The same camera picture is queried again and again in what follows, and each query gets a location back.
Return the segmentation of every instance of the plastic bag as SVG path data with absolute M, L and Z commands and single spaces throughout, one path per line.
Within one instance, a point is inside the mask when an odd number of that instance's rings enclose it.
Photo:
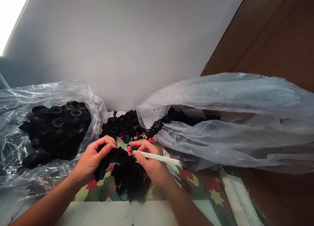
M 73 100 L 85 102 L 92 116 L 91 124 L 78 150 L 78 153 L 81 153 L 91 142 L 98 139 L 101 125 L 108 118 L 108 110 L 103 100 L 93 94 L 86 82 L 61 81 L 0 90 L 1 190 L 18 189 L 20 199 L 29 199 L 47 193 L 69 174 L 81 154 L 72 161 L 56 159 L 31 170 L 23 167 L 22 160 L 36 150 L 32 148 L 28 135 L 18 127 L 27 120 L 34 106 L 51 107 Z
M 217 164 L 285 173 L 314 170 L 314 94 L 278 77 L 221 73 L 187 79 L 153 93 L 137 107 L 146 128 L 172 105 L 219 111 L 221 121 L 164 124 L 155 139 Z

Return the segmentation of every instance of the right hand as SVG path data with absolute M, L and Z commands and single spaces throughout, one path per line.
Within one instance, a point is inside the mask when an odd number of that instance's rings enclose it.
M 147 140 L 130 142 L 129 145 L 138 151 L 160 155 L 159 149 Z M 172 177 L 165 163 L 149 159 L 147 160 L 141 153 L 135 152 L 137 162 L 143 166 L 152 182 L 160 188 L 165 188 L 172 181 Z

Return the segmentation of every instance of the finger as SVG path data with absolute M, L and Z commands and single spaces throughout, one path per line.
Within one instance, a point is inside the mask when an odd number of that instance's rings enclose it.
M 113 137 L 111 136 L 105 136 L 105 137 L 107 137 L 108 139 L 111 139 L 115 143 L 115 139 Z
M 137 162 L 144 167 L 144 169 L 147 171 L 149 168 L 149 161 L 146 160 L 146 158 L 143 156 L 143 154 L 139 153 L 139 152 L 135 152 L 134 156 L 137 160 Z
M 115 147 L 112 143 L 106 144 L 99 153 L 96 154 L 97 158 L 99 160 L 103 159 L 107 154 L 110 152 L 110 150 Z
M 106 143 L 106 144 L 112 143 L 112 144 L 115 145 L 115 142 L 113 141 L 113 138 L 111 137 L 111 139 L 110 139 L 109 136 L 104 136 L 104 137 L 102 137 L 102 138 L 96 140 L 96 141 L 93 142 L 92 144 L 93 144 L 93 146 L 94 146 L 94 145 L 97 145 L 97 147 L 95 148 L 95 149 L 97 149 L 99 145 L 102 145 L 102 144 L 104 144 L 104 143 Z
M 150 143 L 147 140 L 139 140 L 139 141 L 131 142 L 131 143 L 129 143 L 129 145 L 131 147 L 133 147 L 133 146 L 135 146 L 135 147 L 140 146 L 138 148 L 138 151 L 144 151 L 145 149 L 147 149 L 152 154 L 160 155 L 159 149 L 155 145 L 153 145 L 152 143 Z

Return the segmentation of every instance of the white pen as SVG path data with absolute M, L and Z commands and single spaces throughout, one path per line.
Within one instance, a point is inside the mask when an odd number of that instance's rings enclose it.
M 161 162 L 165 162 L 168 164 L 176 165 L 176 166 L 182 166 L 182 164 L 179 160 L 172 159 L 169 157 L 164 157 L 164 156 L 160 156 L 160 155 L 156 155 L 156 154 L 152 154 L 152 153 L 146 153 L 146 152 L 137 151 L 137 150 L 132 150 L 131 152 L 132 153 L 140 152 L 141 154 L 143 154 L 144 157 L 151 158 L 151 159 L 161 161 Z

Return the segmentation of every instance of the colorful tablecloth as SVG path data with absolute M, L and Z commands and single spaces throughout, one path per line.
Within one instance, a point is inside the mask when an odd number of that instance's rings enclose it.
M 169 154 L 165 150 L 163 150 L 162 147 L 159 146 L 153 138 L 149 139 L 149 141 L 153 143 L 156 147 L 160 148 L 162 155 L 169 156 Z M 122 148 L 127 150 L 129 155 L 131 154 L 131 147 L 128 146 L 128 144 L 122 142 L 121 138 L 117 138 L 116 142 L 118 146 L 121 146 Z M 75 196 L 74 201 L 128 201 L 126 199 L 127 196 L 121 196 L 120 198 L 115 191 L 116 185 L 114 182 L 114 177 L 111 176 L 114 165 L 115 163 L 111 163 L 109 165 L 106 170 L 107 172 L 104 179 L 98 182 L 93 180 L 89 184 L 82 187 Z M 209 200 L 222 226 L 236 226 L 236 222 L 234 220 L 226 193 L 221 184 L 221 181 L 219 180 L 215 172 L 210 171 L 204 175 L 191 172 L 184 167 L 181 168 L 178 166 L 172 166 L 172 168 L 180 175 L 181 178 L 189 183 L 192 189 L 192 194 L 190 195 L 190 197 L 193 200 Z M 148 194 L 146 195 L 146 200 L 165 200 L 165 197 L 152 183 Z

